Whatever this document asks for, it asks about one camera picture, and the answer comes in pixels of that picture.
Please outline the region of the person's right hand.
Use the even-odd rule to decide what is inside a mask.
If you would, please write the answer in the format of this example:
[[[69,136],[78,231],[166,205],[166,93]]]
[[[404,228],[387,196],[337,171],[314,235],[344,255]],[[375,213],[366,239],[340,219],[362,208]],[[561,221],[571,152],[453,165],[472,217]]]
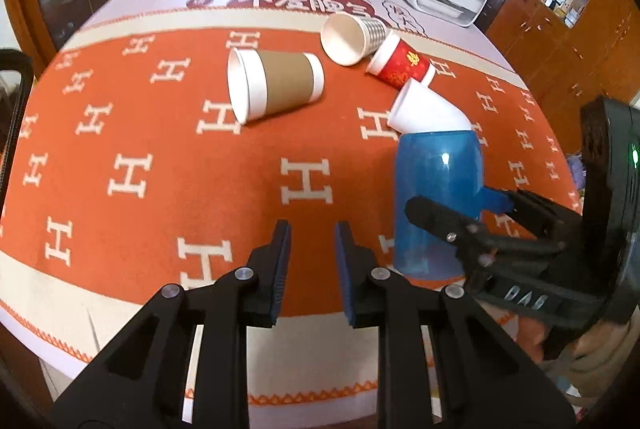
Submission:
[[[549,328],[536,319],[525,316],[518,318],[516,343],[536,364],[544,360],[542,345],[548,336],[548,331]]]

